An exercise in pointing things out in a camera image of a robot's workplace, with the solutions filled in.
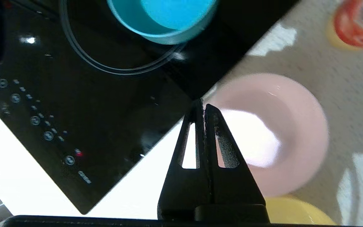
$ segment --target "black glass cooktop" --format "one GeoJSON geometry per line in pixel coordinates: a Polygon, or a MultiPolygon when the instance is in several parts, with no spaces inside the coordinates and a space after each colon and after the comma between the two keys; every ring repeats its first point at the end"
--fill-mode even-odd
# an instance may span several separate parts
{"type": "Polygon", "coordinates": [[[105,0],[4,1],[0,118],[85,214],[296,1],[220,0],[176,46],[105,0]]]}

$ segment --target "yellow bowl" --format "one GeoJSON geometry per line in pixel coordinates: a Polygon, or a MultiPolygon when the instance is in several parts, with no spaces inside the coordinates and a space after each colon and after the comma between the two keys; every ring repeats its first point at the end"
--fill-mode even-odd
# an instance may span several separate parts
{"type": "Polygon", "coordinates": [[[271,223],[336,225],[319,208],[296,198],[271,197],[265,201],[271,223]]]}

